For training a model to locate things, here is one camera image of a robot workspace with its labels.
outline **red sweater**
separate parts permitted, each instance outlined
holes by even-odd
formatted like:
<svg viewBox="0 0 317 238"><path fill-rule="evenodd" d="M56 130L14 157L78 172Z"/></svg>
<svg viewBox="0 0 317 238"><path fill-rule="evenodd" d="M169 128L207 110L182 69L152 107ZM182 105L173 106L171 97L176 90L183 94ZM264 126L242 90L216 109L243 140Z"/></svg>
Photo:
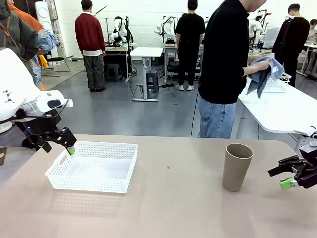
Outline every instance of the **red sweater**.
<svg viewBox="0 0 317 238"><path fill-rule="evenodd" d="M76 39L80 51L105 50L100 22L91 14L82 13L75 21Z"/></svg>

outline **dark hair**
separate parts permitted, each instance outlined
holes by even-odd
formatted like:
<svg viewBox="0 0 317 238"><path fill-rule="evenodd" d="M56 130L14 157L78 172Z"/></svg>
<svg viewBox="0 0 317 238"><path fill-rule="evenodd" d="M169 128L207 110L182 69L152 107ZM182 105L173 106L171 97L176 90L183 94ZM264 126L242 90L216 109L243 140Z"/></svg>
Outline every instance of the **dark hair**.
<svg viewBox="0 0 317 238"><path fill-rule="evenodd" d="M311 25L317 25L317 20L316 19L311 20Z"/></svg>
<svg viewBox="0 0 317 238"><path fill-rule="evenodd" d="M188 9L191 11L195 11L198 7L198 2L197 0L188 0Z"/></svg>
<svg viewBox="0 0 317 238"><path fill-rule="evenodd" d="M81 1L81 8L84 11L89 10L93 6L93 2L91 0L82 0Z"/></svg>
<svg viewBox="0 0 317 238"><path fill-rule="evenodd" d="M291 10L293 11L299 11L299 9L301 8L301 6L298 3L294 3L291 4L288 8L288 12L290 12Z"/></svg>

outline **black shirt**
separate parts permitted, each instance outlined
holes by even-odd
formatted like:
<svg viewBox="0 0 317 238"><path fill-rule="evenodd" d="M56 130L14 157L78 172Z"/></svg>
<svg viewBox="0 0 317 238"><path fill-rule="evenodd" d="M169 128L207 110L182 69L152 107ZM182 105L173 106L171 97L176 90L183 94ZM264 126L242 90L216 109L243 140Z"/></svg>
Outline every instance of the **black shirt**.
<svg viewBox="0 0 317 238"><path fill-rule="evenodd" d="M179 51L198 53L200 35L205 33L205 22L197 14L186 14L177 23L175 33L180 35Z"/></svg>
<svg viewBox="0 0 317 238"><path fill-rule="evenodd" d="M199 94L210 103L236 103L246 86L248 16L239 0L225 0L208 22Z"/></svg>
<svg viewBox="0 0 317 238"><path fill-rule="evenodd" d="M298 57L309 34L310 24L303 17L295 17L284 21L272 52L276 58L281 57Z"/></svg>

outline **cup rim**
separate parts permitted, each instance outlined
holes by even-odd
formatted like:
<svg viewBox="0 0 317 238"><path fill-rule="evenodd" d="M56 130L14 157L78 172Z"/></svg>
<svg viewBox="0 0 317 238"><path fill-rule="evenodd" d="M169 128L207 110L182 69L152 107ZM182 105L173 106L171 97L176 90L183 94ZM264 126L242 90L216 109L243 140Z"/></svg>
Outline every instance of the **cup rim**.
<svg viewBox="0 0 317 238"><path fill-rule="evenodd" d="M230 145L242 145L242 146L244 146L244 147L248 148L248 149L252 152L252 155L251 155L250 157L247 157L247 158L237 157L237 156L235 156L235 155L231 154L231 153L228 151L228 147L229 147ZM228 144L228 145L226 146L226 152L227 152L229 155L231 155L232 157L237 158L237 159L240 159L240 160L247 160L247 159L250 159L250 158L252 158L252 157L253 157L253 155L254 155L253 150L252 150L249 146L247 146L247 145L245 145L245 144L241 144L241 143L231 143L231 144Z"/></svg>

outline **black shoe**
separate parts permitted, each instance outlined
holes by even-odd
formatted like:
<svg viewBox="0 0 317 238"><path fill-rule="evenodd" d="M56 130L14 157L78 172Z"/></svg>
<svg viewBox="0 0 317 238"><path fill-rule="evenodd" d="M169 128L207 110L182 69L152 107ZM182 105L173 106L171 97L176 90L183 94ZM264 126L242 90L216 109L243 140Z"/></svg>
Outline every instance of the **black shoe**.
<svg viewBox="0 0 317 238"><path fill-rule="evenodd" d="M97 93L100 93L100 92L102 92L102 91L104 91L104 90L106 90L106 88L96 89L96 92L97 92Z"/></svg>

